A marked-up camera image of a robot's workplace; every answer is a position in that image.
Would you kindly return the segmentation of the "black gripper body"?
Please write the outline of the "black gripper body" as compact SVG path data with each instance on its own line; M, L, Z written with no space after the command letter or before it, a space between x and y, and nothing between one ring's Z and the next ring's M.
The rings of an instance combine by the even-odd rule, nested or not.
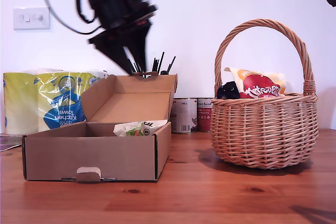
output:
M100 24L105 31L117 37L149 19L157 10L150 0L89 0Z

